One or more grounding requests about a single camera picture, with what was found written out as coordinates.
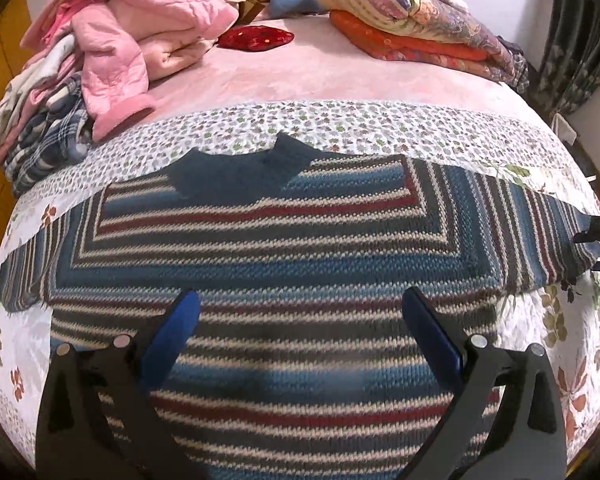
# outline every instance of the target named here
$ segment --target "red cushion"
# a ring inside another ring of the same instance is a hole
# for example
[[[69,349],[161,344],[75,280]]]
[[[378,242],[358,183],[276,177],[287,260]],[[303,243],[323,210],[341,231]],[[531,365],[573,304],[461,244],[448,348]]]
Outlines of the red cushion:
[[[261,52],[287,44],[294,37],[295,35],[291,32],[280,28],[266,25],[245,25],[226,31],[218,38],[218,46],[247,50],[248,52]]]

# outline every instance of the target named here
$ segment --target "pink jacket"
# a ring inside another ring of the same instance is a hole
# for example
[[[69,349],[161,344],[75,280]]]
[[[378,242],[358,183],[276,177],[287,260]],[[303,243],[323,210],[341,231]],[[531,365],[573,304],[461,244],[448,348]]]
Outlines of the pink jacket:
[[[163,19],[166,30],[174,20],[181,28],[194,28],[200,38],[214,40],[234,24],[237,10],[228,2],[239,0],[121,0],[143,9],[152,20]],[[43,24],[56,7],[51,0],[26,31],[21,46],[44,48]],[[103,140],[129,117],[155,107],[146,95],[148,76],[140,47],[126,33],[106,4],[94,4],[72,18],[78,44],[84,51],[82,92],[87,111],[94,117],[93,140]]]
[[[138,43],[149,81],[156,81],[198,62],[213,46],[212,40],[199,40],[195,30],[174,30],[149,36]]]

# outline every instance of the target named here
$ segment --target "striped sweater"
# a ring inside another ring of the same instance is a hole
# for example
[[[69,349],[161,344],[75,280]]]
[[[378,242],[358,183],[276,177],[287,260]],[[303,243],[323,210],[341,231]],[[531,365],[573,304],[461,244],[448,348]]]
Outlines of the striped sweater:
[[[0,300],[42,300],[53,346],[99,348],[194,288],[200,323],[151,401],[210,478],[389,479],[451,400],[402,321],[403,291],[493,338],[499,298],[592,265],[600,246],[571,243],[588,225],[496,178],[280,135],[267,152],[193,151],[111,184],[7,257]]]

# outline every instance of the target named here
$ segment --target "floral bedsheet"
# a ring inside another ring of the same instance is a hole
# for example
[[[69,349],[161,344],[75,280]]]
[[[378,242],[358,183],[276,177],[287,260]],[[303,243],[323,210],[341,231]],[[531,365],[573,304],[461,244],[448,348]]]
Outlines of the floral bedsheet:
[[[271,147],[279,132],[322,150],[404,153],[497,176],[600,214],[600,203],[549,128],[487,113],[405,102],[293,101],[238,105],[137,126],[78,166],[20,198],[0,263],[42,226],[107,184],[149,173],[191,148],[238,154]],[[51,310],[7,314],[0,304],[0,423],[34,464],[38,409],[49,362]],[[548,351],[560,388],[572,460],[600,423],[600,273],[498,305],[498,344]]]

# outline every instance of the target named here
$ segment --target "pink bedsheet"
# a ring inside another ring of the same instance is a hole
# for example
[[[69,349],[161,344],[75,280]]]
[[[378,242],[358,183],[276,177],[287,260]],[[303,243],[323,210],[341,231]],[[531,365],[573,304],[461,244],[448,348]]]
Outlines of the pink bedsheet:
[[[213,47],[200,62],[150,88],[158,108],[142,122],[247,102],[378,99],[490,112],[547,127],[504,84],[424,63],[373,59],[327,16],[258,24],[289,30],[296,38],[267,52]]]

